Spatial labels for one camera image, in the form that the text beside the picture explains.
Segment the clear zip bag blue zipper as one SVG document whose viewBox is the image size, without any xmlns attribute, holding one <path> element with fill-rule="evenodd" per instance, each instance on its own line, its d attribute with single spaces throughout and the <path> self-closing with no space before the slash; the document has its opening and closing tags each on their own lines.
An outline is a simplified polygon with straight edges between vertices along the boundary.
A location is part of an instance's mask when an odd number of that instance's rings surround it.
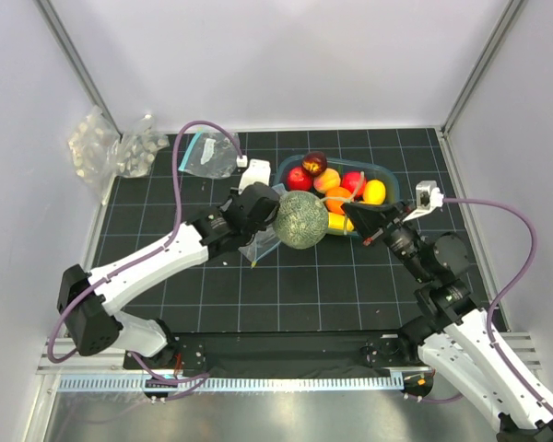
<svg viewBox="0 0 553 442">
<path fill-rule="evenodd" d="M 276 192 L 280 197 L 282 196 L 281 192 Z M 265 231 L 258 231 L 253 238 L 248 239 L 248 242 L 240 247 L 241 254 L 251 263 L 252 267 L 257 266 L 260 260 L 280 244 L 280 240 L 273 229 L 273 223 Z"/>
</svg>

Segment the netted green melon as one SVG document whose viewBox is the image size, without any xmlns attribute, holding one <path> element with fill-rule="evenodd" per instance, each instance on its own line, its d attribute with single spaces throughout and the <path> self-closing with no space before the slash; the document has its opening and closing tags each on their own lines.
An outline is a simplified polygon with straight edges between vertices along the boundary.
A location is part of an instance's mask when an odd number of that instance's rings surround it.
<svg viewBox="0 0 553 442">
<path fill-rule="evenodd" d="M 280 197 L 273 229 L 286 246 L 305 250 L 320 242 L 329 226 L 328 211 L 314 194 L 292 191 Z"/>
</svg>

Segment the dark red apple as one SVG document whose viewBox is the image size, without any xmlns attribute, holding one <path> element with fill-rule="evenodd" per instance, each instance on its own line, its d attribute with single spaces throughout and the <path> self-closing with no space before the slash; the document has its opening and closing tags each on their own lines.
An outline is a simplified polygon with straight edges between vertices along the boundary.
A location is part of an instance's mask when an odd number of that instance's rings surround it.
<svg viewBox="0 0 553 442">
<path fill-rule="evenodd" d="M 321 151 L 311 151 L 302 159 L 301 166 L 308 174 L 317 177 L 328 168 L 327 156 Z"/>
</svg>

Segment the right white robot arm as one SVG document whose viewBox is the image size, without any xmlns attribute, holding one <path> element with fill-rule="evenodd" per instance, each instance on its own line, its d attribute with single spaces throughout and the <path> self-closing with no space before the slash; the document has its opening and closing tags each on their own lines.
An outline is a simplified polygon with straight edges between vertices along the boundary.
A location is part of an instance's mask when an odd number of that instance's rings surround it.
<svg viewBox="0 0 553 442">
<path fill-rule="evenodd" d="M 415 208 L 403 202 L 342 209 L 364 245 L 384 243 L 421 285 L 414 296 L 422 314 L 399 330 L 399 358 L 448 380 L 497 440 L 553 441 L 553 393 L 496 330 L 495 309 L 483 308 L 466 285 L 467 247 L 458 235 L 423 239 L 409 221 Z"/>
</svg>

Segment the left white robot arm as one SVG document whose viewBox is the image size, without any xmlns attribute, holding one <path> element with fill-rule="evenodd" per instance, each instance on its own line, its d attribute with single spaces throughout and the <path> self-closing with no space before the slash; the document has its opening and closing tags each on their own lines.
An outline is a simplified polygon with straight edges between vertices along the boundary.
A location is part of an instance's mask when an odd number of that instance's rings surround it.
<svg viewBox="0 0 553 442">
<path fill-rule="evenodd" d="M 279 199 L 274 189 L 256 182 L 117 262 L 89 272 L 80 265 L 68 268 L 57 308 L 76 352 L 92 356 L 112 347 L 138 353 L 156 368 L 172 365 L 177 347 L 170 329 L 124 307 L 175 274 L 248 245 L 276 219 Z"/>
</svg>

